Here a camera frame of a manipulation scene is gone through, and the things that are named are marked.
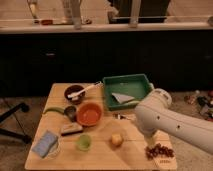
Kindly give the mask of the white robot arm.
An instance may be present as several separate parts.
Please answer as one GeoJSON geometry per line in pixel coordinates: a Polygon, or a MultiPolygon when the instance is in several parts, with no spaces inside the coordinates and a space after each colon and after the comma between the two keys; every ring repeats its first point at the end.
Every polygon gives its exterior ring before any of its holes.
{"type": "Polygon", "coordinates": [[[213,155],[213,123],[174,112],[171,103],[167,91],[152,90],[135,107],[139,131],[151,138],[161,130],[213,155]]]}

